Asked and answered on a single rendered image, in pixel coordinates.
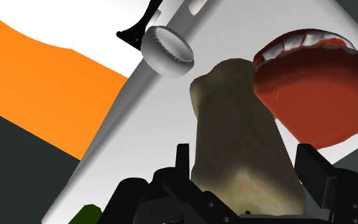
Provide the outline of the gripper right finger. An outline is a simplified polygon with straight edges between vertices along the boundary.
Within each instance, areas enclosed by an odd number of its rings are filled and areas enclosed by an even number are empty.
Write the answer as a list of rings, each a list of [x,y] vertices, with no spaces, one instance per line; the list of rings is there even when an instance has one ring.
[[[331,224],[358,224],[358,173],[336,168],[311,144],[299,144],[294,169]]]

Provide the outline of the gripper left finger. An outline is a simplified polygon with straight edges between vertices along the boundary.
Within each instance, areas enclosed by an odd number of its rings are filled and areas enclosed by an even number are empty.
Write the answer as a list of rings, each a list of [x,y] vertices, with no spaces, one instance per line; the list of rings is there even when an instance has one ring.
[[[238,216],[189,179],[189,144],[181,143],[175,166],[155,171],[150,183],[120,181],[98,224],[238,224]]]

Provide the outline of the white table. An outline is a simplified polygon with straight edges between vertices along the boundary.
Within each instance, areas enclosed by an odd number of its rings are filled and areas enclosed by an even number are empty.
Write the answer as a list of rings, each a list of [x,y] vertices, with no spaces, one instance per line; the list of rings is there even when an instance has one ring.
[[[144,62],[136,67],[42,224],[69,224],[86,204],[105,207],[121,180],[151,179],[174,164],[177,144],[194,146],[189,85],[222,60],[251,60],[277,36],[300,28],[336,32],[358,49],[358,0],[208,0],[196,16],[183,2],[169,26],[191,45],[194,68],[169,79]]]

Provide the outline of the green object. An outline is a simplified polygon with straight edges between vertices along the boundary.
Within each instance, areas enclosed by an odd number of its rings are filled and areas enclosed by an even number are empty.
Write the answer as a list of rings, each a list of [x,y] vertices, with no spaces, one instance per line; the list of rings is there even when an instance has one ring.
[[[102,215],[101,209],[94,204],[83,206],[68,224],[97,224]]]

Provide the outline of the olive beige tall vase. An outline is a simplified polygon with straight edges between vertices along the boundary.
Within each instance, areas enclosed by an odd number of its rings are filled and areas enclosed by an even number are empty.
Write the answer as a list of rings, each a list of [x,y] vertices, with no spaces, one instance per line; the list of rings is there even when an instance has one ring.
[[[192,81],[191,180],[237,214],[301,215],[303,187],[273,115],[253,92],[253,73],[250,61],[228,59]]]

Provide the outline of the red bowl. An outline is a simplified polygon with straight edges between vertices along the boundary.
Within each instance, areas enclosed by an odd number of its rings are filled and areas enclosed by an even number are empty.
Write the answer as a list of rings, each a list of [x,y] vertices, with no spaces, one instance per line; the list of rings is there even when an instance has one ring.
[[[287,32],[252,60],[256,96],[300,142],[319,150],[358,134],[358,50],[320,29]]]

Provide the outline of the black flared object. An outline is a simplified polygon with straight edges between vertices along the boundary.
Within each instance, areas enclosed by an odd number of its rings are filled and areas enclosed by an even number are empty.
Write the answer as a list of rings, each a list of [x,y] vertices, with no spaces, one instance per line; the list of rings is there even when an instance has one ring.
[[[141,50],[142,37],[146,32],[146,26],[155,14],[163,0],[150,0],[142,18],[131,28],[118,31],[116,36],[137,50]]]

